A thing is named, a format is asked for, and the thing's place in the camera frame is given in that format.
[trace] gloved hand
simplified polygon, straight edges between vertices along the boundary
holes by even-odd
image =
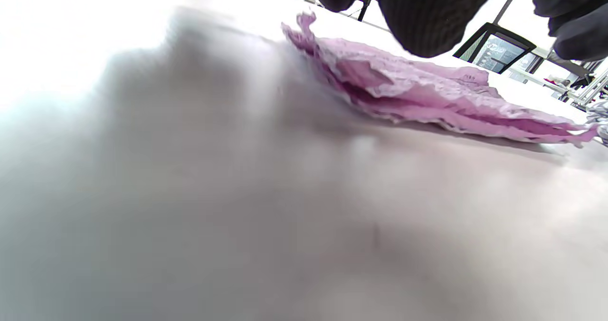
[[[355,0],[319,0],[343,11]],[[435,57],[458,44],[466,25],[487,0],[378,0],[395,38],[410,53]],[[549,17],[549,35],[562,59],[594,61],[608,56],[608,0],[533,0]]]
[[[549,36],[562,59],[595,61],[608,56],[608,0],[533,0],[534,13],[549,18]]]

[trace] chair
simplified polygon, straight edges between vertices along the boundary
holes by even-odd
[[[503,74],[507,68],[535,48],[534,43],[522,36],[499,25],[486,23],[454,53],[454,56]]]

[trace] crumpled pink fabric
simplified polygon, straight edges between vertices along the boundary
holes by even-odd
[[[488,86],[484,70],[437,66],[357,42],[317,38],[310,31],[315,20],[314,14],[300,14],[302,32],[285,24],[283,32],[321,66],[342,98],[373,117],[438,123],[454,132],[536,143],[580,146],[597,135],[596,124],[579,125],[506,102]]]

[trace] pink cloth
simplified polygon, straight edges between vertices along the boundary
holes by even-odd
[[[454,132],[536,143],[580,146],[597,135],[596,124],[579,125],[506,102],[488,86],[484,70],[437,66],[344,39],[317,38],[310,31],[315,20],[314,14],[300,14],[302,32],[285,24],[283,31],[323,68],[342,98],[373,117],[438,123]]]

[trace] folded fabric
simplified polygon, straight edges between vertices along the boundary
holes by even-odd
[[[344,39],[317,38],[310,30],[315,20],[314,14],[300,14],[302,32],[285,24],[283,32],[319,64],[342,98],[372,117],[535,143],[580,146],[597,135],[597,124],[579,125],[506,102],[489,87],[483,70],[447,68]]]

